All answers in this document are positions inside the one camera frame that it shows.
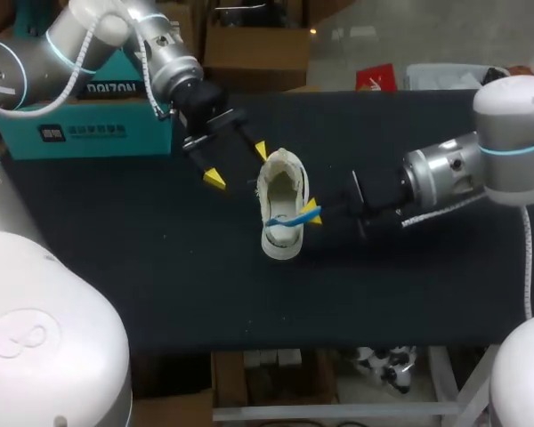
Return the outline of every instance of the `white cable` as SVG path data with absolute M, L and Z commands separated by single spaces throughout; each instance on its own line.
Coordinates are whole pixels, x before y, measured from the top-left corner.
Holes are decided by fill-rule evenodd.
M 164 113 L 162 112 L 162 109 L 158 105 L 157 100 L 154 98 L 154 94 L 152 93 L 152 86 L 150 85 L 149 60 L 146 55 L 146 47 L 144 46 L 144 40 L 142 40 L 140 31 L 138 31 L 136 27 L 133 28 L 134 32 L 136 33 L 136 40 L 138 41 L 139 49 L 141 50 L 142 78 L 144 79 L 146 96 L 149 99 L 149 103 L 154 111 L 154 114 L 158 117 Z
M 526 266 L 524 269 L 524 314 L 526 320 L 532 318 L 532 227 L 526 206 L 521 207 L 522 223 L 524 224 L 524 242 L 526 245 Z
M 81 49 L 79 50 L 79 54 L 77 56 L 75 66 L 73 67 L 73 72 L 71 73 L 71 76 L 69 77 L 69 81 L 67 85 L 65 86 L 60 96 L 58 96 L 56 100 L 46 105 L 45 107 L 42 107 L 40 109 L 30 110 L 30 111 L 14 111 L 14 110 L 0 108 L 0 116 L 8 117 L 8 118 L 41 117 L 41 116 L 50 114 L 51 112 L 55 111 L 58 107 L 60 107 L 67 100 L 67 98 L 71 95 L 71 91 L 75 87 L 75 83 L 77 82 L 77 79 L 79 77 L 79 72 L 81 71 L 83 62 L 85 61 L 87 50 L 89 49 L 89 44 L 91 43 L 91 40 L 93 39 L 93 34 L 97 26 L 99 25 L 99 22 L 101 22 L 101 20 L 108 15 L 118 16 L 119 18 L 124 19 L 127 23 L 129 23 L 133 27 L 133 31 L 136 34 L 136 39 L 139 44 L 139 49 L 141 51 L 142 77 L 144 80 L 144 85 L 146 87 L 146 93 L 149 99 L 150 106 L 152 107 L 155 116 L 158 117 L 159 115 L 163 115 L 164 113 L 162 109 L 159 107 L 154 97 L 154 93 L 152 92 L 152 87 L 150 85 L 149 61 L 148 61 L 148 57 L 146 53 L 146 48 L 144 46 L 144 41 L 142 40 L 141 33 L 136 27 L 136 23 L 131 19 L 130 15 L 128 14 L 128 10 L 125 8 L 125 6 L 119 0 L 115 0 L 114 5 L 116 5 L 117 8 L 120 10 L 119 13 L 114 12 L 114 11 L 105 12 L 103 15 L 95 18 L 93 23 L 91 24 L 91 27 L 87 30 L 85 39 L 83 43 L 81 44 Z
M 459 202 L 459 203 L 457 203 L 455 205 L 446 207 L 445 209 L 440 209 L 439 211 L 434 211 L 434 212 L 430 212 L 430 213 L 424 213 L 423 215 L 414 216 L 413 218 L 409 218 L 409 219 L 401 222 L 401 227 L 405 229 L 406 227 L 418 224 L 418 223 L 423 222 L 423 221 L 430 220 L 432 218 L 435 218 L 436 216 L 441 216 L 441 215 L 444 215 L 444 214 L 448 214 L 449 212 L 456 211 L 457 209 L 460 209 L 461 207 L 465 207 L 467 205 L 470 205 L 470 204 L 472 204 L 472 202 L 476 202 L 477 200 L 480 200 L 480 199 L 484 198 L 485 196 L 486 195 L 484 193 L 482 193 L 482 194 L 479 194 L 478 196 L 474 196 L 474 197 L 468 198 L 467 200 L 463 200 L 462 202 Z
M 120 0 L 113 0 L 113 4 L 120 11 L 120 16 L 123 18 L 132 28 L 136 34 L 136 41 L 139 44 L 139 50 L 141 52 L 141 64 L 142 64 L 142 79 L 144 80 L 144 87 L 146 88 L 146 96 L 149 99 L 150 106 L 154 111 L 156 117 L 163 115 L 163 111 L 158 105 L 157 100 L 154 98 L 152 92 L 152 86 L 150 85 L 150 72 L 149 72 L 149 59 L 146 53 L 146 46 L 142 39 L 141 31 L 138 29 L 138 21 L 131 17 L 126 6 Z
M 67 98 L 71 94 L 71 91 L 73 90 L 73 87 L 75 86 L 77 78 L 79 77 L 79 72 L 81 71 L 81 67 L 85 60 L 85 55 L 87 54 L 87 50 L 89 49 L 89 44 L 91 43 L 91 40 L 93 39 L 93 33 L 95 32 L 97 25 L 99 25 L 99 22 L 101 22 L 103 18 L 111 14 L 115 14 L 115 13 L 105 12 L 100 17 L 95 18 L 95 20 L 92 22 L 91 27 L 87 30 L 87 34 L 85 34 L 85 39 L 83 40 L 83 43 L 81 44 L 81 49 L 79 50 L 79 54 L 77 56 L 75 66 L 73 67 L 73 72 L 71 73 L 71 76 L 69 77 L 69 81 L 66 84 L 65 88 L 63 89 L 63 91 L 61 92 L 60 96 L 58 96 L 56 100 L 46 105 L 45 107 L 42 107 L 40 109 L 33 109 L 31 111 L 13 111 L 9 109 L 0 108 L 0 116 L 8 117 L 8 118 L 41 117 L 41 116 L 45 116 L 46 114 L 51 113 L 52 111 L 56 110 L 59 106 L 61 106 L 61 104 L 63 104 L 63 102 L 67 100 Z

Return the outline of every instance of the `red object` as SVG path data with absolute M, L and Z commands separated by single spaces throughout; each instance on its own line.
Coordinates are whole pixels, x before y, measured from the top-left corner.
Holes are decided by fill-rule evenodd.
M 392 64 L 366 68 L 356 73 L 357 91 L 396 92 L 395 73 Z

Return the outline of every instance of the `black cloth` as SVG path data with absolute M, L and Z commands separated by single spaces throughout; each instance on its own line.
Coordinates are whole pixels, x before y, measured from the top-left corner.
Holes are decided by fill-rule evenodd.
M 233 103 L 271 150 L 303 160 L 316 196 L 353 168 L 394 168 L 409 150 L 471 132 L 472 99 L 302 93 Z M 275 262 L 261 248 L 253 183 L 233 183 L 251 157 L 225 152 L 226 194 L 176 150 L 6 167 L 53 252 L 114 304 L 133 351 L 491 344 L 522 322 L 517 209 L 481 201 L 377 245 L 361 243 L 350 222 L 309 226 L 300 256 Z

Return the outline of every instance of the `shoelace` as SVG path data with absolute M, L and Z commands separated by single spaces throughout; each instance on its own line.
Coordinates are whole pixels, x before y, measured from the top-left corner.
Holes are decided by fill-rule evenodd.
M 302 215 L 297 216 L 291 220 L 280 220 L 277 218 L 271 218 L 265 223 L 265 227 L 272 227 L 273 225 L 282 225 L 283 227 L 296 227 L 297 225 L 303 225 L 306 222 L 314 220 L 317 216 L 320 215 L 322 209 L 320 206 L 311 209 L 303 213 Z

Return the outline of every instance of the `white sneaker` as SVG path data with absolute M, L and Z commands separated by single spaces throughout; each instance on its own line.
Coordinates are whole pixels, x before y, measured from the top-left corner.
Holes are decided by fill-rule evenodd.
M 292 220 L 301 215 L 309 200 L 309 177 L 297 156 L 285 149 L 272 153 L 257 179 L 261 203 L 264 252 L 275 260 L 290 260 L 303 247 L 303 225 L 265 227 L 271 219 Z

